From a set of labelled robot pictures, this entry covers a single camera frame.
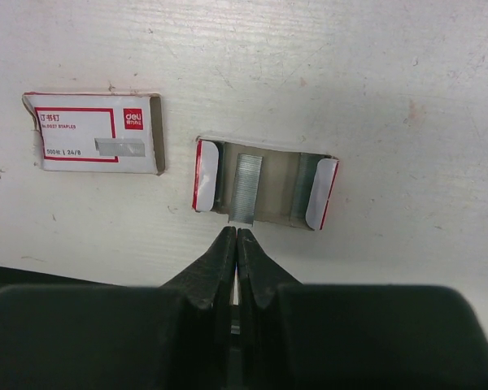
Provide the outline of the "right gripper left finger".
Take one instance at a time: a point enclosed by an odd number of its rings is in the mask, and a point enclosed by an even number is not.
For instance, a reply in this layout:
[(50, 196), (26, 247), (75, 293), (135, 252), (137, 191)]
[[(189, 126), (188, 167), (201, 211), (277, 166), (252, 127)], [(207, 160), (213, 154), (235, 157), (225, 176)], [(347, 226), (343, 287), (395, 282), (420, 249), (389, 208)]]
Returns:
[(237, 232), (159, 287), (154, 307), (0, 312), (0, 389), (221, 389)]

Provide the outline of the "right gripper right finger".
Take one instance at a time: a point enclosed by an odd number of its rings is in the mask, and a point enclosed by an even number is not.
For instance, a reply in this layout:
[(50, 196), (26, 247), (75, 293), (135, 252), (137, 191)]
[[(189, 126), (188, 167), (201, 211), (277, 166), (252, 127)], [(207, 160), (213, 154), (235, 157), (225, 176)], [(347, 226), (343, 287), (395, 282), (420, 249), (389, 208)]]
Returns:
[(488, 340), (456, 290), (303, 284), (237, 234), (250, 389), (488, 389)]

